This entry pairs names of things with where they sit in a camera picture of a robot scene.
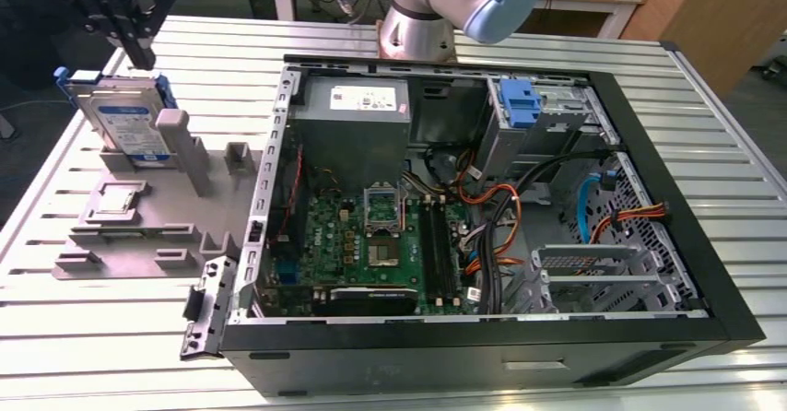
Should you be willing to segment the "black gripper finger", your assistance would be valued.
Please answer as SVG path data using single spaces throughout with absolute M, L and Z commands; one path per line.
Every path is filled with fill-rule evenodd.
M 133 21 L 126 6 L 111 3 L 83 3 L 85 28 L 99 32 L 109 43 L 119 48 L 135 69 L 145 68 L 145 31 Z
M 135 48 L 131 62 L 137 69 L 151 69 L 155 60 L 150 48 L 151 39 L 158 33 L 175 0 L 134 0 L 134 2 L 131 23 Z

